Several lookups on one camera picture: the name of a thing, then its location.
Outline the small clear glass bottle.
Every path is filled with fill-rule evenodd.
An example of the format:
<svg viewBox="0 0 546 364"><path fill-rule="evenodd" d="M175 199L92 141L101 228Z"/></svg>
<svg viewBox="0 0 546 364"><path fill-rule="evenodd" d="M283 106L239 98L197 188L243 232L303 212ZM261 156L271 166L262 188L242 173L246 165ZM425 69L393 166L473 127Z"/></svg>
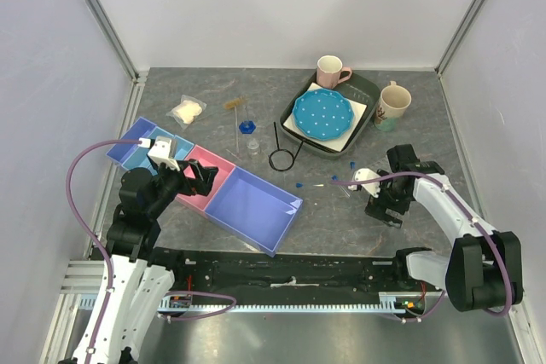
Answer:
<svg viewBox="0 0 546 364"><path fill-rule="evenodd" d="M260 143L256 138L249 138L247 140L247 152L250 157L256 157L260 154Z"/></svg>

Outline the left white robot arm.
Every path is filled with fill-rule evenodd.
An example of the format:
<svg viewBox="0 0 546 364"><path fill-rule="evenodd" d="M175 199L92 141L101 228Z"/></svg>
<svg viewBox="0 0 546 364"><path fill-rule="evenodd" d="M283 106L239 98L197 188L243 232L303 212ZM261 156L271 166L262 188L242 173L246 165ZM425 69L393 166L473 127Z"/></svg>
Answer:
<svg viewBox="0 0 546 364"><path fill-rule="evenodd" d="M136 363L148 328L168 290L180 289L187 269L155 249L158 218L179 195L208 196L218 167L195 159L155 172L134 168L124 173L119 204L107 232L102 283L91 317L71 363Z"/></svg>

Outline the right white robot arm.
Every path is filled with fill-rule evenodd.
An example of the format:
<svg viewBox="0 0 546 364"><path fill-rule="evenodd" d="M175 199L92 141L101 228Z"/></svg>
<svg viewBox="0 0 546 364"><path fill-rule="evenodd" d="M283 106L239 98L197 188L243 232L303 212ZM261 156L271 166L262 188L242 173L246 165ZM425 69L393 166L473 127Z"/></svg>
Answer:
<svg viewBox="0 0 546 364"><path fill-rule="evenodd" d="M521 244L474 211L434 161L396 162L390 171L361 168L353 178L367 191L367 215L400 227L410 204L422 205L451 244L442 257L427 248L396 253L393 285L410 290L420 281L445 291L459 311L484 310L505 316L523 297Z"/></svg>

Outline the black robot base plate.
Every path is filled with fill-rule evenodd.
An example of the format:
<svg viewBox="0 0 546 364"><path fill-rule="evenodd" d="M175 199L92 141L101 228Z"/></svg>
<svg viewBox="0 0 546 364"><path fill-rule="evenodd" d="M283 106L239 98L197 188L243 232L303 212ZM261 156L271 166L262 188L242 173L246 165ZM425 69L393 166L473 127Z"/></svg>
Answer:
<svg viewBox="0 0 546 364"><path fill-rule="evenodd" d="M161 257L169 250L158 249ZM222 251L175 251L175 282L169 296L346 300L351 292L440 292L401 275L396 257L340 257Z"/></svg>

